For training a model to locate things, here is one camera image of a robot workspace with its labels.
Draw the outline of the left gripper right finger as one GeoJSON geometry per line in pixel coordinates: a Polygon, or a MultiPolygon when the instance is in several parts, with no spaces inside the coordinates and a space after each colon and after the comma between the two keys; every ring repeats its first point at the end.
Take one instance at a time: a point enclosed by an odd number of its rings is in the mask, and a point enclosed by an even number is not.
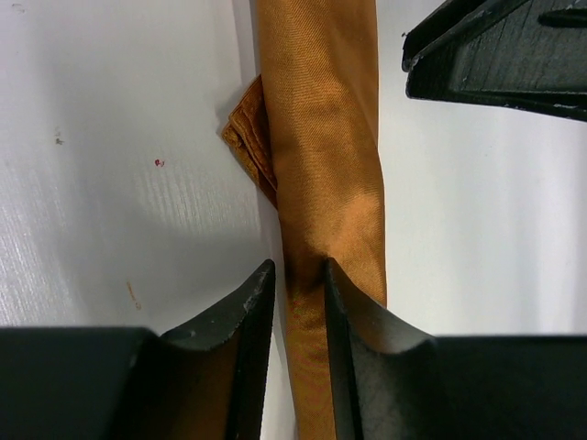
{"type": "Polygon", "coordinates": [[[340,439],[583,439],[582,335],[433,336],[325,266],[340,439]]]}

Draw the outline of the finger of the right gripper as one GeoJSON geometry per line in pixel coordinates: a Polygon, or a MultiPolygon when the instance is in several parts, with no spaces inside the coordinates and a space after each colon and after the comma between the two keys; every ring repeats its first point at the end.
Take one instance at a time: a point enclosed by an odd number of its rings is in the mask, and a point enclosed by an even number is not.
{"type": "Polygon", "coordinates": [[[583,1],[446,1],[410,31],[405,92],[419,100],[586,117],[583,1]]]}

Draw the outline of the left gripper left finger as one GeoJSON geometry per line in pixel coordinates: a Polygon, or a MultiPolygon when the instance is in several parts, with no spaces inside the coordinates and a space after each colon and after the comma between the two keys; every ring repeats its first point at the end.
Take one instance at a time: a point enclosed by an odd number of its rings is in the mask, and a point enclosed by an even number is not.
{"type": "Polygon", "coordinates": [[[257,439],[275,298],[263,262],[162,335],[144,327],[5,327],[4,439],[257,439]]]}

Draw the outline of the orange cloth napkin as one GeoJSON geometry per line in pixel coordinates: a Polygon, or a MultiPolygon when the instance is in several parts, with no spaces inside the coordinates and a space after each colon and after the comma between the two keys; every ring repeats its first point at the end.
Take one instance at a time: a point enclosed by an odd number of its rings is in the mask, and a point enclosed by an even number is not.
{"type": "Polygon", "coordinates": [[[259,1],[260,75],[222,136],[277,209],[288,369],[298,435],[336,435],[324,264],[387,295],[372,1],[259,1]]]}

